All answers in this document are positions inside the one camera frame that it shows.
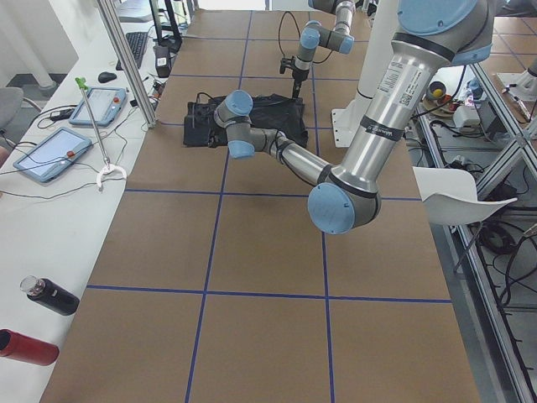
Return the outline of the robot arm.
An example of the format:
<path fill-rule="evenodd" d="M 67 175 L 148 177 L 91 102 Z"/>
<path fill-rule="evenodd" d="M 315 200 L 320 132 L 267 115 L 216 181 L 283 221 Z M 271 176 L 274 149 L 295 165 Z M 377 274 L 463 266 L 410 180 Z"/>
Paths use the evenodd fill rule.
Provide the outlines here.
<path fill-rule="evenodd" d="M 292 71 L 292 98 L 299 97 L 302 82 L 308 78 L 310 68 L 315 64 L 315 52 L 319 46 L 331 52 L 349 54 L 354 44 L 354 37 L 350 35 L 352 18 L 356 11 L 353 1 L 312 0 L 308 5 L 315 10 L 333 14 L 336 21 L 333 29 L 326 29 L 319 21 L 310 20 L 300 32 L 297 54 L 291 58 L 283 56 L 280 60 L 280 74 L 284 74 L 287 69 Z"/>
<path fill-rule="evenodd" d="M 378 176 L 432 77 L 441 68 L 489 57 L 496 8 L 494 1 L 400 1 L 390 7 L 392 39 L 381 51 L 391 59 L 340 164 L 329 164 L 280 129 L 255 128 L 253 99 L 242 90 L 230 93 L 213 114 L 226 132 L 229 154 L 270 154 L 310 183 L 308 213 L 324 233 L 370 223 L 381 208 Z"/>

